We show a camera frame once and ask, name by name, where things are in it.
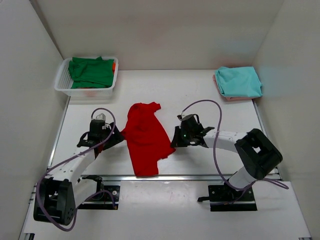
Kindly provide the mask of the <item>red t shirt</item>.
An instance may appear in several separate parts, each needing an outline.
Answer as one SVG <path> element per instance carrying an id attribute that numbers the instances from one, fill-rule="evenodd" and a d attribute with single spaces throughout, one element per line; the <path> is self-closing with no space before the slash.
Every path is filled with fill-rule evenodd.
<path id="1" fill-rule="evenodd" d="M 156 102 L 133 104 L 121 131 L 127 142 L 134 174 L 140 178 L 158 175 L 158 161 L 175 152 L 167 132 L 155 116 L 160 109 L 161 105 Z"/>

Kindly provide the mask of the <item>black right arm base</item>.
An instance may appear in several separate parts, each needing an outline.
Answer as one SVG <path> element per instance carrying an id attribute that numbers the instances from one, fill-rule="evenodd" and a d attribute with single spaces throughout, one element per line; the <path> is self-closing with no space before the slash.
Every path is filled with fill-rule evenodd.
<path id="1" fill-rule="evenodd" d="M 198 203 L 208 201 L 211 212 L 255 212 L 258 210 L 252 187 L 237 191 L 227 185 L 209 185 L 208 196 Z"/>

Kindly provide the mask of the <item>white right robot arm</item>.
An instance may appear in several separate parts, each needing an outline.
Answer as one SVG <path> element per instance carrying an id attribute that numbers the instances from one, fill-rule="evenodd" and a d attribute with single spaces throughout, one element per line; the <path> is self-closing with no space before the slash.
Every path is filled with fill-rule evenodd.
<path id="1" fill-rule="evenodd" d="M 215 168 L 224 185 L 232 190 L 244 191 L 256 181 L 265 180 L 283 160 L 280 151 L 257 128 L 249 132 L 221 131 L 217 127 L 204 128 L 197 114 L 178 115 L 177 118 L 180 125 L 174 128 L 170 146 L 175 149 L 189 146 L 212 149 Z M 243 167 L 228 179 L 218 166 L 217 149 L 236 153 L 242 161 Z"/>

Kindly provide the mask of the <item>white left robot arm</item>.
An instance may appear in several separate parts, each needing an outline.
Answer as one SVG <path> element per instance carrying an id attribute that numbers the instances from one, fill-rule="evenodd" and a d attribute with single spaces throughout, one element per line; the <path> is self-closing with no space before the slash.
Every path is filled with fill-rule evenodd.
<path id="1" fill-rule="evenodd" d="M 112 190 L 107 190 L 99 175 L 85 174 L 85 170 L 98 155 L 124 140 L 114 122 L 93 119 L 89 131 L 79 139 L 77 147 L 84 149 L 66 163 L 48 170 L 36 187 L 33 218 L 38 222 L 69 225 L 75 218 L 78 208 L 87 201 L 105 200 L 109 197 L 115 205 Z"/>

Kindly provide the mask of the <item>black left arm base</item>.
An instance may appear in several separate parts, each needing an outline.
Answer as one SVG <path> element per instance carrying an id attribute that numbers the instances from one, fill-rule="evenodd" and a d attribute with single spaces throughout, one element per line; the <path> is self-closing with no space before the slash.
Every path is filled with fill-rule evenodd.
<path id="1" fill-rule="evenodd" d="M 77 208 L 79 210 L 110 210 L 119 209 L 120 190 L 119 183 L 108 183 L 98 175 L 84 176 L 80 182 L 89 181 L 93 183 L 95 195 L 81 203 Z"/>

